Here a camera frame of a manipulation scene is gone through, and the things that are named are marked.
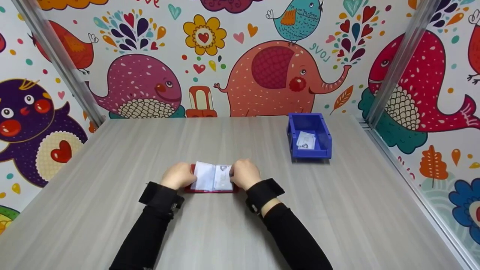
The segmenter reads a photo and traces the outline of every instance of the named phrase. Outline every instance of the blue flower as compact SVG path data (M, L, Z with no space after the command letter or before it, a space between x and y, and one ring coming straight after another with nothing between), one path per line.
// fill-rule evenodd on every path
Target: blue flower
M450 201L456 205L452 215L460 225L468 227L470 236L480 244L480 178L476 178L470 185L464 180L455 182L455 191L448 195Z

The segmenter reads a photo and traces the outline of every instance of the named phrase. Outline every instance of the blue storage box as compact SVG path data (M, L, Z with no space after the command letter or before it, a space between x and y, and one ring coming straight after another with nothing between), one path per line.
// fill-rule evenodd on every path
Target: blue storage box
M315 134L315 149L298 149L300 131ZM321 113L290 113L287 127L290 152L294 159L331 159L332 136Z

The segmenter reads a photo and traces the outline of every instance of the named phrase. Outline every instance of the card holder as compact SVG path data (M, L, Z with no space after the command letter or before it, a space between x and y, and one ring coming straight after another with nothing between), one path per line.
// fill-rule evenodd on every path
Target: card holder
M195 164L192 164L192 172L195 171ZM208 191L208 190L199 190L199 189L192 189L192 185L187 186L184 191L185 193L237 193L239 191L239 187L232 183L233 185L233 190L214 190L214 191Z

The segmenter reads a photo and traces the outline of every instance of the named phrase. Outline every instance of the colorful wallpaper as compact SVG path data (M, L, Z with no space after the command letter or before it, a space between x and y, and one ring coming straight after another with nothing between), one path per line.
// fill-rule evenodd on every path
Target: colorful wallpaper
M368 70L413 13L406 0L38 3L110 118L361 117Z
M11 1L0 3L0 234L95 131Z
M478 263L479 9L475 0L441 1L377 125L412 182ZM370 69L358 103L363 117L402 38L385 46Z

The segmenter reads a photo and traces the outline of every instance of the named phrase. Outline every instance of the gray wooden table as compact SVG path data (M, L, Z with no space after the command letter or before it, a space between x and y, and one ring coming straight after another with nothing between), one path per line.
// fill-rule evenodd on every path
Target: gray wooden table
M286 117L109 120L0 236L2 270L107 269L145 184L177 161L252 158L334 269L460 269L358 123L326 118L333 158L292 163ZM158 270L288 269L244 193L185 195Z

